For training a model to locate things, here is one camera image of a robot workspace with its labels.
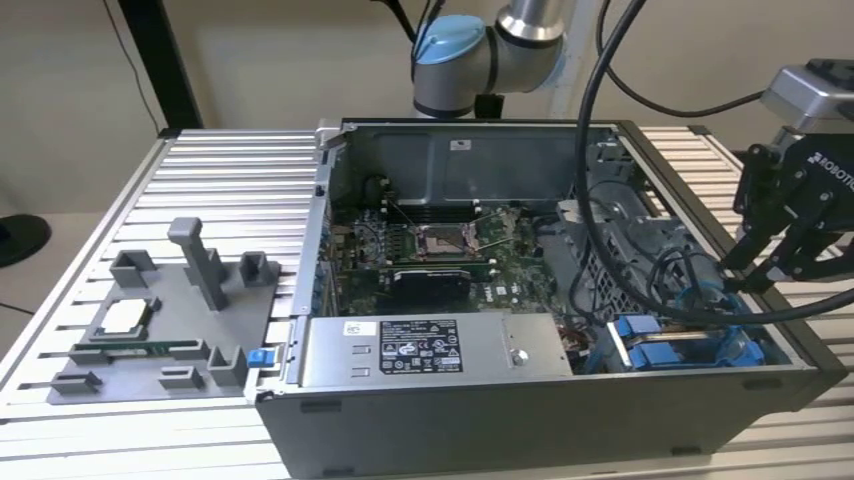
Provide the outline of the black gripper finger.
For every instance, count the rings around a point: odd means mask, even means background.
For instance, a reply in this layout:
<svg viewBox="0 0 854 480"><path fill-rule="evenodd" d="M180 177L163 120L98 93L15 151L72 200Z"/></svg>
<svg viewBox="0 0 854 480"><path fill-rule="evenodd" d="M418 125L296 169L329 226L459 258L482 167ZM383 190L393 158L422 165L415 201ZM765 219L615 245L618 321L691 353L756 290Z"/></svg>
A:
<svg viewBox="0 0 854 480"><path fill-rule="evenodd" d="M743 281L743 291L764 293L781 281L830 283L853 278L853 253L820 259L845 232L789 227L770 257Z"/></svg>
<svg viewBox="0 0 854 480"><path fill-rule="evenodd" d="M773 237L784 234L769 257L747 275L747 281L784 281L793 278L790 265L796 244L788 236L796 232L794 144L753 144L743 158L741 179L733 210L741 215L739 236L722 264L731 270L754 265L770 246Z"/></svg>

